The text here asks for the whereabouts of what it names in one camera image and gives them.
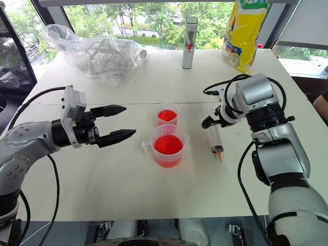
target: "syringe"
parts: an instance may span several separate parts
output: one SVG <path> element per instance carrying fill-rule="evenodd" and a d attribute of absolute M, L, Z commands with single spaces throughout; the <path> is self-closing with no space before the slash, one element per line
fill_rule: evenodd
<path fill-rule="evenodd" d="M 212 125 L 208 128 L 210 143 L 211 143 L 211 149 L 214 154 L 216 154 L 218 160 L 222 162 L 221 160 L 221 152 L 223 152 L 223 146 L 221 137 L 219 135 L 219 131 L 217 130 L 216 125 Z"/>

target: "small plastic cup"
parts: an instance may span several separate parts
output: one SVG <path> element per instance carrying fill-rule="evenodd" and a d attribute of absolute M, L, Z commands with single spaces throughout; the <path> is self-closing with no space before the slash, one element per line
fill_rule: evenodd
<path fill-rule="evenodd" d="M 182 144 L 182 148 L 177 151 L 176 153 L 172 154 L 163 154 L 159 152 L 155 147 L 157 144 L 156 141 L 164 136 L 169 136 L 170 138 L 178 138 L 178 140 Z M 152 153 L 155 157 L 155 160 L 158 164 L 160 164 L 162 167 L 165 168 L 171 168 L 176 166 L 182 157 L 183 150 L 185 148 L 185 145 L 187 141 L 189 140 L 190 136 L 188 136 L 186 133 L 183 132 L 183 130 L 176 125 L 173 124 L 164 124 L 161 126 L 158 126 L 153 134 L 150 137 L 150 141 L 144 141 L 142 142 L 142 148 L 145 150 L 145 153 L 148 154 L 150 149 L 152 149 Z"/>
<path fill-rule="evenodd" d="M 164 119 L 161 119 L 159 117 L 160 113 L 165 113 L 165 110 L 171 110 L 173 111 L 176 116 L 174 118 L 171 118 L 170 120 L 166 121 Z M 157 119 L 157 124 L 163 125 L 163 124 L 178 124 L 178 115 L 179 115 L 179 109 L 174 106 L 173 104 L 165 103 L 165 104 L 160 104 L 159 107 L 156 110 L 156 119 Z"/>

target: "plastic measuring cup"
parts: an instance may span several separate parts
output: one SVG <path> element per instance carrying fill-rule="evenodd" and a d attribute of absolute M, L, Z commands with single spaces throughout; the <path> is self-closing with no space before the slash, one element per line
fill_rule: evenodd
<path fill-rule="evenodd" d="M 150 141 L 142 142 L 142 148 L 145 153 L 149 153 L 149 149 L 152 149 L 152 153 L 158 164 L 165 168 L 171 168 L 177 165 L 182 157 L 183 150 L 190 136 L 183 132 L 183 130 L 173 124 L 164 124 L 158 126 L 150 137 Z M 162 147 L 165 151 L 174 151 L 175 153 L 164 154 L 159 152 L 158 146 Z"/>
<path fill-rule="evenodd" d="M 170 103 L 160 104 L 156 110 L 157 124 L 174 124 L 178 123 L 179 109 Z"/>

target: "white table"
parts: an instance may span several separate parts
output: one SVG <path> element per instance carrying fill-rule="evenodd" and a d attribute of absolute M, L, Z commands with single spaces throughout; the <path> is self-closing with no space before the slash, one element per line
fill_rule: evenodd
<path fill-rule="evenodd" d="M 120 104 L 128 108 L 114 117 L 99 118 L 96 124 L 101 135 L 118 129 L 137 130 L 131 138 L 111 147 L 65 147 L 53 154 L 61 185 L 57 220 L 251 215 L 237 181 L 239 158 L 251 140 L 247 121 L 221 129 L 225 149 L 221 164 L 211 154 L 207 133 L 201 128 L 201 121 L 218 106 L 215 97 L 202 94 L 203 88 L 230 79 L 238 71 L 225 63 L 221 51 L 197 50 L 191 70 L 181 68 L 181 55 L 179 51 L 150 54 L 135 77 L 118 89 L 86 78 L 56 58 L 32 93 L 73 84 L 76 90 L 85 92 L 90 107 Z M 259 72 L 285 88 L 286 115 L 296 117 L 293 125 L 312 165 L 310 183 L 327 201 L 328 190 L 322 184 L 328 172 L 328 128 L 268 50 L 258 51 L 253 73 Z M 17 123 L 59 118 L 61 96 L 62 92 L 43 96 Z M 171 169 L 157 165 L 141 148 L 141 142 L 148 140 L 156 127 L 155 110 L 162 101 L 177 103 L 178 125 L 191 136 L 181 163 Z M 267 214 L 270 189 L 256 178 L 250 155 L 244 161 L 242 179 L 257 213 Z M 34 164 L 23 190 L 30 202 L 32 220 L 50 220 L 55 180 L 48 159 Z M 18 217 L 24 216 L 21 206 Z"/>

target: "yellow package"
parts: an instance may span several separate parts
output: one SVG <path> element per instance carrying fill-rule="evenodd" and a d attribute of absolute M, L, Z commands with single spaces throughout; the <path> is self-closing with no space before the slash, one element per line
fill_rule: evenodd
<path fill-rule="evenodd" d="M 244 73 L 250 73 L 256 53 L 255 40 L 268 9 L 267 0 L 236 0 L 226 33 L 223 54 Z"/>

